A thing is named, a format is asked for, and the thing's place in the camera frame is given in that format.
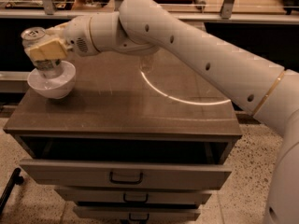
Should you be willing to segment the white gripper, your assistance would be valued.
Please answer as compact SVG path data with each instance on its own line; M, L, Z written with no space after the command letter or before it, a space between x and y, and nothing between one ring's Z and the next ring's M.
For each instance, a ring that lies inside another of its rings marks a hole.
M79 16L69 22L64 22L46 30L48 35L62 35L79 56L93 56L99 53L93 44L90 23L91 16ZM68 46L59 38L40 41L26 48L25 53L34 62L58 60L67 56Z

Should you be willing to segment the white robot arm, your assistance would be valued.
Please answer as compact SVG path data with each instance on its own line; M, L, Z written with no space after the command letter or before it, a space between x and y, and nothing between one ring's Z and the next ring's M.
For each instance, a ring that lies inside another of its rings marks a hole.
M150 55L167 49L241 109L282 135L263 224L299 224L299 74L227 43L173 17L153 0L123 0L112 13L78 16L22 35L36 73L72 89L60 66L68 52L93 56L116 51Z

